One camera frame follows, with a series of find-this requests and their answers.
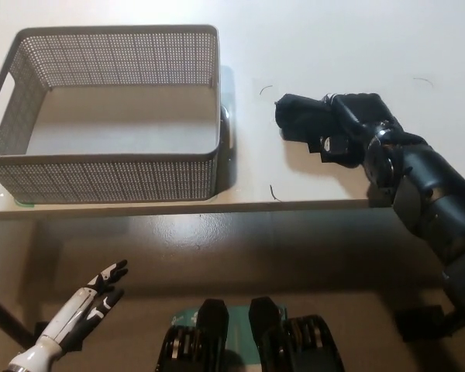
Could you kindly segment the dark right robot hand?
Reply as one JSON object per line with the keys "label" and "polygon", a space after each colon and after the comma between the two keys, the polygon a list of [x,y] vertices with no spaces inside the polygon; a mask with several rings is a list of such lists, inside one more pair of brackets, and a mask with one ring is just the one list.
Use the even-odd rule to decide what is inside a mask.
{"label": "dark right robot hand", "polygon": [[320,141],[326,163],[355,168],[363,163],[374,138],[404,131],[377,93],[326,95],[322,103],[333,117],[329,134]]}

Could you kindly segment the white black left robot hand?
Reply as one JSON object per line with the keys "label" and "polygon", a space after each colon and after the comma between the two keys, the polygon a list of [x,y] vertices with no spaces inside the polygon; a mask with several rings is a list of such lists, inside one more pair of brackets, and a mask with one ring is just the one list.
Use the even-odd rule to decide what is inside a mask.
{"label": "white black left robot hand", "polygon": [[81,350],[84,340],[124,295],[115,283],[128,271],[127,261],[121,260],[96,274],[64,304],[37,342],[58,347],[62,354]]}

